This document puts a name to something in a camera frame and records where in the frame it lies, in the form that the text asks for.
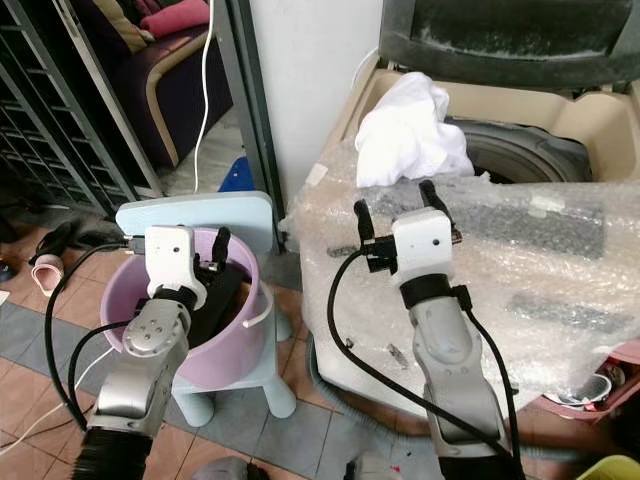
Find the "dark clothes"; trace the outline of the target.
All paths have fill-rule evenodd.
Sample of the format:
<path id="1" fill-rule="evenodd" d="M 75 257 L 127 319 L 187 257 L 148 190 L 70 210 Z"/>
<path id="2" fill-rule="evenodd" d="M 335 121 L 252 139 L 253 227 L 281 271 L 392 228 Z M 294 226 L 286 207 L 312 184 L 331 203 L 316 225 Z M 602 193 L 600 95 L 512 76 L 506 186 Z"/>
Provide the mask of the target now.
<path id="1" fill-rule="evenodd" d="M 195 349 L 223 332 L 241 312 L 250 292 L 251 279 L 247 271 L 236 262 L 228 262 L 230 298 L 227 303 L 207 303 L 191 312 L 191 326 L 187 333 L 189 348 Z M 198 280 L 198 268 L 195 270 Z"/>

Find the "beige top-load washing machine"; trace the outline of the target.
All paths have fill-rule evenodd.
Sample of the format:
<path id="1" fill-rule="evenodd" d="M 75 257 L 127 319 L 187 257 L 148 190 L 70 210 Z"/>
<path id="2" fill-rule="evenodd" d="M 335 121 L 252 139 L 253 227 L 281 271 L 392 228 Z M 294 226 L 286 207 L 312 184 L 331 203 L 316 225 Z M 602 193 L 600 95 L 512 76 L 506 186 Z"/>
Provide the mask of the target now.
<path id="1" fill-rule="evenodd" d="M 314 168 L 326 152 L 348 145 L 356 152 L 356 170 L 355 138 L 362 119 L 403 74 L 411 72 L 389 63 L 378 50 L 375 63 L 357 74 L 351 96 L 326 137 Z M 485 177 L 500 186 L 640 184 L 640 79 L 600 90 L 570 92 L 443 79 L 433 82 L 451 97 L 445 122 L 465 132 L 468 156 L 475 169 L 471 177 Z M 347 392 L 421 415 L 420 407 L 412 406 L 352 365 L 335 347 L 326 323 L 315 329 L 305 311 L 303 315 L 314 333 L 316 369 L 321 379 Z"/>

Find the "dark washing machine lid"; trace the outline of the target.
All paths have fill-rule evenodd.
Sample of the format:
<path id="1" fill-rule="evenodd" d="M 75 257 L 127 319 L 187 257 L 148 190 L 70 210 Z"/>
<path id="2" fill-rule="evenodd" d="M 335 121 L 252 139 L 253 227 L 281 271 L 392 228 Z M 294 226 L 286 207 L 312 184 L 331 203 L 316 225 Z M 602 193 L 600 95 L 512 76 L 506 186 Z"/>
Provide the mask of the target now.
<path id="1" fill-rule="evenodd" d="M 621 86 L 640 81 L 640 0 L 383 0 L 378 50 L 435 81 Z"/>

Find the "light blue plastic stool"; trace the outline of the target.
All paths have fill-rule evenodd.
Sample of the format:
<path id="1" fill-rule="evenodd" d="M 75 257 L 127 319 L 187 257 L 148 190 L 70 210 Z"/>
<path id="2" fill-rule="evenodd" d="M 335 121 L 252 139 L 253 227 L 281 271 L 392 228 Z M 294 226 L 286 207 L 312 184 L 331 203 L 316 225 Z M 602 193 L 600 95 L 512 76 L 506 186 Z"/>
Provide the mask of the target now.
<path id="1" fill-rule="evenodd" d="M 237 390 L 276 419 L 291 416 L 298 401 L 279 374 L 282 361 L 276 357 L 276 343 L 291 337 L 291 323 L 276 308 L 260 268 L 261 260 L 276 250 L 270 198 L 257 191 L 154 198 L 120 207 L 116 224 L 127 236 L 142 236 L 152 225 L 192 227 L 201 253 L 211 251 L 219 228 L 228 228 L 229 262 L 250 275 L 250 300 L 236 319 L 209 342 L 191 349 L 175 372 L 172 402 L 187 424 L 202 428 L 214 419 L 216 390 Z"/>

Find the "white crumpled cloth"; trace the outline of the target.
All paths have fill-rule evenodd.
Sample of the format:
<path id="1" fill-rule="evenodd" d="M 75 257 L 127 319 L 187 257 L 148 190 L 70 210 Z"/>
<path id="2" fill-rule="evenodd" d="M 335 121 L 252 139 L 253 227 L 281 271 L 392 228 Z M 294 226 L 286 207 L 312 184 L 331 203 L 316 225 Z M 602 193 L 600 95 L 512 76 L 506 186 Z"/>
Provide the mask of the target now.
<path id="1" fill-rule="evenodd" d="M 355 138 L 358 188 L 438 175 L 472 177 L 460 127 L 445 123 L 449 97 L 421 72 L 403 74 L 362 119 Z"/>

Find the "pink plastic bucket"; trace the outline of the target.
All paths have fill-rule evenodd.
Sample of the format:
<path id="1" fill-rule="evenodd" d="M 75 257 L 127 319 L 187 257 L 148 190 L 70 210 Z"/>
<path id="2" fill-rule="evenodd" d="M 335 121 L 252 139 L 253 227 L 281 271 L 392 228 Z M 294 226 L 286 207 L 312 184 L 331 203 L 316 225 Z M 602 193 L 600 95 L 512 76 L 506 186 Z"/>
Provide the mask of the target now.
<path id="1" fill-rule="evenodd" d="M 102 384 L 106 412 L 156 413 L 166 399 L 188 410 L 205 392 L 250 387 L 292 406 L 276 372 L 274 298 L 236 230 L 150 227 L 132 250 L 101 301 L 122 353 Z"/>

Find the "clear bubble wrap sheet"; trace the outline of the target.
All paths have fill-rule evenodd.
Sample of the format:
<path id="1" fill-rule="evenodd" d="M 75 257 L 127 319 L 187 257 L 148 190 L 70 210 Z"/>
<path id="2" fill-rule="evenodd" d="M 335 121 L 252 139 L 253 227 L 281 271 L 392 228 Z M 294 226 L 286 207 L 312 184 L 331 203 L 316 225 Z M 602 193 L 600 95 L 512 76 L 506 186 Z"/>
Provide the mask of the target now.
<path id="1" fill-rule="evenodd" d="M 355 160 L 348 145 L 326 152 L 282 224 L 300 253 L 315 329 L 340 261 L 357 247 L 355 202 L 369 205 L 383 236 L 422 206 L 416 180 L 358 188 Z M 640 339 L 640 184 L 500 186 L 461 175 L 433 183 L 460 232 L 453 283 L 470 291 L 518 404 L 581 387 L 612 349 Z"/>

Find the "black slipper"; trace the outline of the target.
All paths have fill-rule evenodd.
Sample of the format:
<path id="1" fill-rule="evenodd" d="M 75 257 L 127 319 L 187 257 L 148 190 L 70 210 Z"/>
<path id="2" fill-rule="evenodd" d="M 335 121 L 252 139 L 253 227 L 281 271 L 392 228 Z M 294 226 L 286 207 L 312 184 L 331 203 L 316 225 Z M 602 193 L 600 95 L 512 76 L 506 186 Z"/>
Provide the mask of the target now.
<path id="1" fill-rule="evenodd" d="M 100 244 L 118 242 L 123 236 L 118 225 L 110 221 L 64 221 L 40 238 L 27 262 L 35 266 L 44 260 L 60 260 L 68 250 L 91 250 Z"/>

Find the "pink slipper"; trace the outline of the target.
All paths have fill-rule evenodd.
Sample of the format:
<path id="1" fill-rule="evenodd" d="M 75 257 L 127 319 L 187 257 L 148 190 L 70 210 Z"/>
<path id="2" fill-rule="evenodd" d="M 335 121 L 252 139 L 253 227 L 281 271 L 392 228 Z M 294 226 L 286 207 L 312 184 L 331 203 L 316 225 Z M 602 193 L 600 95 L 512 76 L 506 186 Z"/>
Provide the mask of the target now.
<path id="1" fill-rule="evenodd" d="M 37 253 L 31 259 L 29 274 L 40 292 L 45 297 L 51 297 L 63 280 L 64 262 L 56 253 Z"/>

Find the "dark purple sofa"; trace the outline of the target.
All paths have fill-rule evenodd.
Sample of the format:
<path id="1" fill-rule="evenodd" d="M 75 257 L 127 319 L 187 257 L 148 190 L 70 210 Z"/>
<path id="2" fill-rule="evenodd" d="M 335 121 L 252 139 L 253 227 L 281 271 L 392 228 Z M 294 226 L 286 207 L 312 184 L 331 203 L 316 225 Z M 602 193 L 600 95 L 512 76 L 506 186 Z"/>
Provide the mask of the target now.
<path id="1" fill-rule="evenodd" d="M 143 154 L 178 166 L 233 105 L 210 22 L 155 38 L 141 19 L 179 0 L 69 1 Z"/>

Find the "grey robot foot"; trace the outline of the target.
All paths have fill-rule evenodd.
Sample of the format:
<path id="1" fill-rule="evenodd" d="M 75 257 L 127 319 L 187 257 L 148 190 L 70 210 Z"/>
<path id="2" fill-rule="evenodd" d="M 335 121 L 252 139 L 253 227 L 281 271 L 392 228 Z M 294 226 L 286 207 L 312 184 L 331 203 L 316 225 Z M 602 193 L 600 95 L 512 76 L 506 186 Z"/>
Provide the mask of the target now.
<path id="1" fill-rule="evenodd" d="M 198 468 L 189 480 L 270 480 L 262 468 L 241 457 L 221 457 Z"/>
<path id="2" fill-rule="evenodd" d="M 367 453 L 347 463 L 343 480 L 403 480 L 403 477 L 388 458 Z"/>

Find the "grey right robot foot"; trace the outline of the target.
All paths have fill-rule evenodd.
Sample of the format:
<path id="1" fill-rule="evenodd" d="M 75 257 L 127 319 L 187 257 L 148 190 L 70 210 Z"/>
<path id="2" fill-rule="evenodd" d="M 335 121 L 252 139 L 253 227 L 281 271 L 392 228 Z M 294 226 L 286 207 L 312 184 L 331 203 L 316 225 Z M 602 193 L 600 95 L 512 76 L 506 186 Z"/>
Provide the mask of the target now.
<path id="1" fill-rule="evenodd" d="M 388 458 L 367 453 L 347 463 L 343 480 L 403 480 L 403 477 Z"/>

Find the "pink cushion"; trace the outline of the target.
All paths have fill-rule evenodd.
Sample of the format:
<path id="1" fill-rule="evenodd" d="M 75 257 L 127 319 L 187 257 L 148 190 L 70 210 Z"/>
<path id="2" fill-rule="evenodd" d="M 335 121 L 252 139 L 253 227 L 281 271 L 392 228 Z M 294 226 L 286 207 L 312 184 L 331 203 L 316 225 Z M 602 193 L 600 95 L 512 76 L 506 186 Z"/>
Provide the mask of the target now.
<path id="1" fill-rule="evenodd" d="M 152 37 L 163 38 L 183 29 L 207 26 L 210 17 L 206 0 L 179 0 L 143 17 L 140 28 Z"/>

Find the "yellow-green plastic object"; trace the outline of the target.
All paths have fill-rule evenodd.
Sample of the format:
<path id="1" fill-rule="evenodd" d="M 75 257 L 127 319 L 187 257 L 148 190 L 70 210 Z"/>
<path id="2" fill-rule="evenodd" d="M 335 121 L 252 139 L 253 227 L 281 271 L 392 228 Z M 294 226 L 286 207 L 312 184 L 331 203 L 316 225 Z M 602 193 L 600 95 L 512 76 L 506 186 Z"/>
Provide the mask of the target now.
<path id="1" fill-rule="evenodd" d="M 575 480 L 640 480 L 640 461 L 612 454 L 586 468 Z"/>

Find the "grey door frame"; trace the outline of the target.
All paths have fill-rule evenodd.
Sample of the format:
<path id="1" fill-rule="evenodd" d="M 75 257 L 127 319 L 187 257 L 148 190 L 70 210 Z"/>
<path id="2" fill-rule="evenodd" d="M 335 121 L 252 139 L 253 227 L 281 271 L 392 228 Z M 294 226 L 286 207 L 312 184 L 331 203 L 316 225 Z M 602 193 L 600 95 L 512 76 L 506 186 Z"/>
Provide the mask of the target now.
<path id="1" fill-rule="evenodd" d="M 230 90 L 241 127 L 244 150 L 255 186 L 282 210 L 285 189 L 276 165 L 268 99 L 259 58 L 259 42 L 253 26 L 250 0 L 218 0 L 221 55 L 227 67 Z"/>

